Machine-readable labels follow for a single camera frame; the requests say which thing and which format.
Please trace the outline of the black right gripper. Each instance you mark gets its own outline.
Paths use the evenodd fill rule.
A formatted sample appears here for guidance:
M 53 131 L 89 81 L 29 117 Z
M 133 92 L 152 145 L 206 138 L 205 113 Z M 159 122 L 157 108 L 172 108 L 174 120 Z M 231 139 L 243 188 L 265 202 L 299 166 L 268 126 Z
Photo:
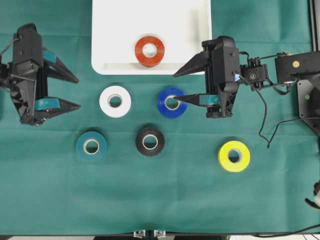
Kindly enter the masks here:
M 177 96 L 176 100 L 207 108 L 207 118 L 228 118 L 239 89 L 240 53 L 233 38 L 219 36 L 202 42 L 203 51 L 193 56 L 174 78 L 205 72 L 206 93 Z

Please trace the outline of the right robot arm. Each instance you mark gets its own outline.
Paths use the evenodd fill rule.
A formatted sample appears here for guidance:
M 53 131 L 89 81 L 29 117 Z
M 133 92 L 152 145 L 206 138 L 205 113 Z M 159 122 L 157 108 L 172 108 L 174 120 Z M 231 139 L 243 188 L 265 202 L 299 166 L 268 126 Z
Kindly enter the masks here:
M 239 51 L 235 40 L 229 36 L 201 43 L 203 50 L 194 55 L 173 77 L 204 72 L 205 93 L 177 96 L 180 102 L 207 109 L 206 117 L 229 118 L 241 84 L 259 93 L 272 88 L 281 96 L 297 84 L 298 120 L 303 121 L 316 135 L 320 134 L 320 2 L 308 2 L 312 51 L 300 54 L 280 52 L 272 55 L 277 83 L 269 79 L 268 68 L 260 57 L 247 57 L 240 63 L 240 56 L 249 56 Z

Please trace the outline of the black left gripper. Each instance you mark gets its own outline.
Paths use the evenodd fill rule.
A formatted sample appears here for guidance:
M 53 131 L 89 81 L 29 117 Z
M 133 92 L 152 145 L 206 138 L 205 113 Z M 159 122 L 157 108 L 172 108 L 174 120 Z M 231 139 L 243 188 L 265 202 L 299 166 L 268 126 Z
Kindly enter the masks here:
M 64 65 L 55 53 L 43 48 L 42 37 L 35 24 L 28 23 L 13 35 L 12 62 L 9 79 L 10 97 L 26 125 L 42 125 L 44 117 L 56 117 L 78 110 L 81 106 L 57 97 L 37 98 L 37 87 L 42 85 L 41 72 L 45 68 L 50 78 L 77 84 L 79 79 Z

